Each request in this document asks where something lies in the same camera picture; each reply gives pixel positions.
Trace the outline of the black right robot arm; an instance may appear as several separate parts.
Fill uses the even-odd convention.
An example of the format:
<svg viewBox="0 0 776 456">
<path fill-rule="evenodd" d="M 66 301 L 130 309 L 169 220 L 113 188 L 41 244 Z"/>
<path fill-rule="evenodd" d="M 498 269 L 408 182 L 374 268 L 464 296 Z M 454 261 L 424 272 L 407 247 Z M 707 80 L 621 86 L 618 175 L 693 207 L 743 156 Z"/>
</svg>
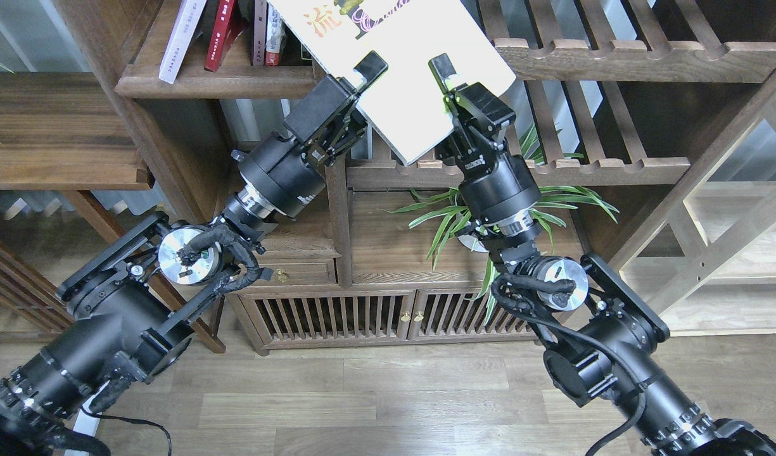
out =
<svg viewBox="0 0 776 456">
<path fill-rule="evenodd" d="M 540 253 L 542 226 L 529 212 L 541 193 L 504 139 L 515 113 L 483 84 L 457 80 L 448 55 L 429 67 L 454 124 L 436 155 L 463 173 L 458 189 L 471 216 L 458 234 L 489 252 L 498 271 L 492 296 L 537 334 L 559 390 L 579 407 L 599 396 L 625 416 L 588 454 L 636 428 L 654 455 L 776 455 L 769 436 L 749 422 L 712 419 L 651 360 L 670 330 L 604 260 Z"/>
</svg>

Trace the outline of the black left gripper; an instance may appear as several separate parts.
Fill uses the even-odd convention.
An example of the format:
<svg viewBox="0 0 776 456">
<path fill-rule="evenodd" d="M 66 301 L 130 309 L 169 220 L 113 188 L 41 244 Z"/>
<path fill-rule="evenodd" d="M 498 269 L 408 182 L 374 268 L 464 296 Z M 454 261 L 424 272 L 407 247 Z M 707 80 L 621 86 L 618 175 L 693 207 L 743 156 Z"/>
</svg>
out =
<svg viewBox="0 0 776 456">
<path fill-rule="evenodd" d="M 357 112 L 360 93 L 388 69 L 388 64 L 371 50 L 354 67 L 351 84 L 325 75 L 314 89 L 284 119 L 284 124 L 307 151 L 307 158 L 330 167 L 345 156 L 364 136 L 367 121 Z"/>
</svg>

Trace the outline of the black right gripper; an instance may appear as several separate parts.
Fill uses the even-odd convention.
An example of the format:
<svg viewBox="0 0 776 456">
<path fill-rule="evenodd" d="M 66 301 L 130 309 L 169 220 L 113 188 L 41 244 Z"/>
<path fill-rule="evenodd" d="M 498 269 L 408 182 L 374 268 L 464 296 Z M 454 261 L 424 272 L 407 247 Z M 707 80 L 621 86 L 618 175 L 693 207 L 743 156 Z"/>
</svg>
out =
<svg viewBox="0 0 776 456">
<path fill-rule="evenodd" d="M 515 113 L 483 84 L 461 84 L 448 54 L 432 58 L 428 66 L 452 117 L 452 132 L 435 148 L 436 158 L 458 167 L 465 179 L 491 174 L 509 155 L 506 129 Z"/>
</svg>

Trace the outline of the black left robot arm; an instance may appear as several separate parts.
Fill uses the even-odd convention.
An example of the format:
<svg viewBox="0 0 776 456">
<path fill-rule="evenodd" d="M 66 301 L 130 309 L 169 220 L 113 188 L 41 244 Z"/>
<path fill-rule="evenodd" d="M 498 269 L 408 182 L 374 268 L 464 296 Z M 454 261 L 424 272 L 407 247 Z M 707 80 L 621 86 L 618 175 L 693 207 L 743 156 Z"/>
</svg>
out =
<svg viewBox="0 0 776 456">
<path fill-rule="evenodd" d="M 134 382 L 149 384 L 194 340 L 193 323 L 217 298 L 269 280 L 257 262 L 275 213 L 295 217 L 325 188 L 324 168 L 364 135 L 356 105 L 388 69 L 375 51 L 345 77 L 325 76 L 284 124 L 249 153 L 234 151 L 245 185 L 202 225 L 156 212 L 57 289 L 73 324 L 0 380 L 0 455 L 77 450 L 103 441 L 66 427 L 106 411 Z"/>
</svg>

